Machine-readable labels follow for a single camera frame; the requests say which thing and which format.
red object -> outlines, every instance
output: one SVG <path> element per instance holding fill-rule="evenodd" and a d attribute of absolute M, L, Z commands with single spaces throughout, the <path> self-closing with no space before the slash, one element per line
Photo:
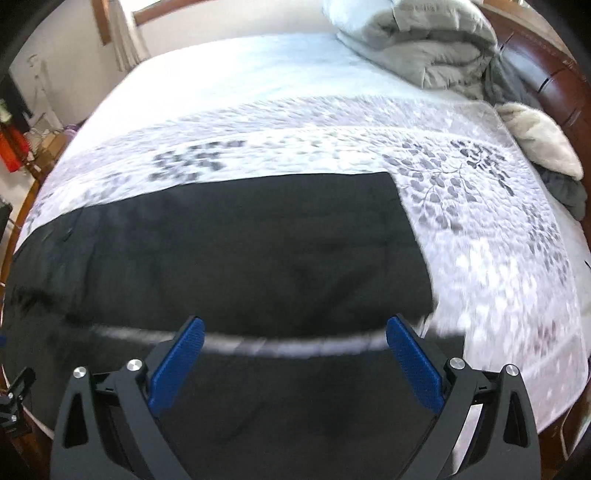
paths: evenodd
<path fill-rule="evenodd" d="M 18 148 L 20 148 L 22 156 L 26 157 L 29 153 L 29 150 L 31 149 L 27 139 L 22 133 L 19 132 L 18 128 L 16 128 L 13 123 L 6 125 L 6 129 L 8 130 L 12 140 L 14 140 L 14 142 L 18 145 Z"/>
<path fill-rule="evenodd" d="M 0 158 L 2 158 L 2 161 L 10 173 L 15 172 L 22 167 L 22 163 L 18 159 L 17 154 L 14 153 L 10 143 L 8 143 L 3 131 L 0 131 Z"/>

blue gripper pad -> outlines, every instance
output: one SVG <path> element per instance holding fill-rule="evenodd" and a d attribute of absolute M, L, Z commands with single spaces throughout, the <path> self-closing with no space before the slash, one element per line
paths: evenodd
<path fill-rule="evenodd" d="M 204 341 L 205 325 L 201 319 L 195 318 L 181 333 L 152 375 L 148 390 L 148 407 L 154 417 L 158 417 L 165 408 L 173 405 L 185 377 L 199 356 Z"/>
<path fill-rule="evenodd" d="M 411 384 L 415 397 L 423 407 L 435 415 L 439 414 L 444 404 L 441 376 L 398 317 L 388 320 L 386 339 Z"/>

bed sheet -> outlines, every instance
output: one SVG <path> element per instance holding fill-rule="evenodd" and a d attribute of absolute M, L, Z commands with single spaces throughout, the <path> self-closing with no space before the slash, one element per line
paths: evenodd
<path fill-rule="evenodd" d="M 256 100 L 324 95 L 465 101 L 455 92 L 411 85 L 359 57 L 332 34 L 233 38 L 172 51 L 138 66 L 97 108 L 63 159 L 110 138 L 199 111 Z M 591 252 L 580 223 L 534 175 L 563 236 L 586 351 L 591 356 Z"/>

gray blanket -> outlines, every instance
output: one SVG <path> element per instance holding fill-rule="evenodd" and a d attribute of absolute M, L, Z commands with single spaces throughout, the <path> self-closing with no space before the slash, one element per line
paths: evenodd
<path fill-rule="evenodd" d="M 539 101 L 525 88 L 515 67 L 502 55 L 493 57 L 482 80 L 484 100 L 491 105 L 518 102 L 543 111 Z M 581 221 L 587 202 L 583 184 L 564 173 L 533 165 L 552 197 L 562 203 L 575 220 Z"/>
<path fill-rule="evenodd" d="M 324 13 L 345 45 L 422 88 L 478 84 L 496 52 L 470 0 L 326 0 Z"/>

wooden window frame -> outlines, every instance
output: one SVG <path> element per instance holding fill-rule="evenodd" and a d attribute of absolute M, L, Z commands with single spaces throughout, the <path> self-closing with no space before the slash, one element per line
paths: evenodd
<path fill-rule="evenodd" d="M 135 22 L 138 25 L 145 24 L 155 18 L 174 12 L 180 8 L 189 5 L 198 4 L 205 0 L 160 0 L 143 10 L 134 13 Z M 111 32 L 109 31 L 109 0 L 91 0 L 92 8 L 95 12 L 96 26 L 99 30 L 100 39 L 103 45 L 111 42 Z"/>

